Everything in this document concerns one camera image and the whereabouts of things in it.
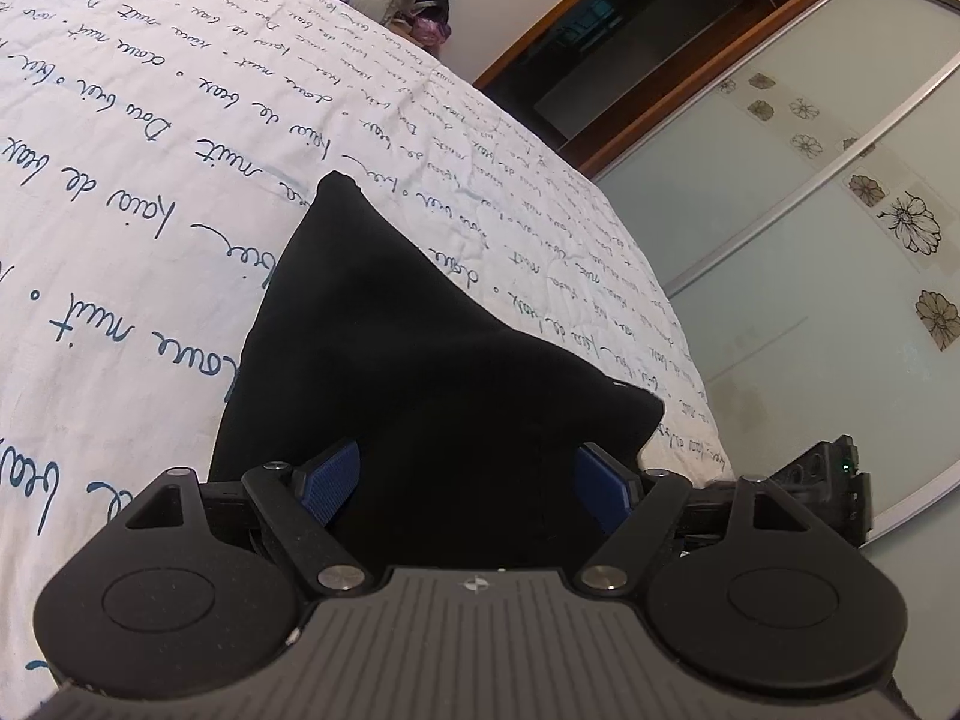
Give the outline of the black pants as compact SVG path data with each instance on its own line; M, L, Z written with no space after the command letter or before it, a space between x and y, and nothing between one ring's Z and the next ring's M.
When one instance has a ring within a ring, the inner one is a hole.
M331 530L364 567L573 567L602 538L574 489L579 447L633 465L663 414L493 317L332 172L245 339L210 475L354 445Z

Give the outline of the frosted sliding wardrobe door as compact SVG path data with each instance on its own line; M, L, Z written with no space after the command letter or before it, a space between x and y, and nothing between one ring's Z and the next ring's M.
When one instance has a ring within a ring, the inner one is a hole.
M722 444L848 434L888 535L958 484L958 0L817 0L597 179Z

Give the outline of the white script-print bedsheet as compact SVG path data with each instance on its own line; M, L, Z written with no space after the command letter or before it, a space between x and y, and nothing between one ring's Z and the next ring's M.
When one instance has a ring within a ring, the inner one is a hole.
M641 458L731 476L703 380L604 194L338 0L2 0L2 712L53 690L32 608L169 465L205 468L320 177L512 327L649 388Z

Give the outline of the wooden door frame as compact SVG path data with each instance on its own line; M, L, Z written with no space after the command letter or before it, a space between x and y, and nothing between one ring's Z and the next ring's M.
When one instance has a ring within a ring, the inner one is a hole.
M477 86L594 177L817 0L563 0Z

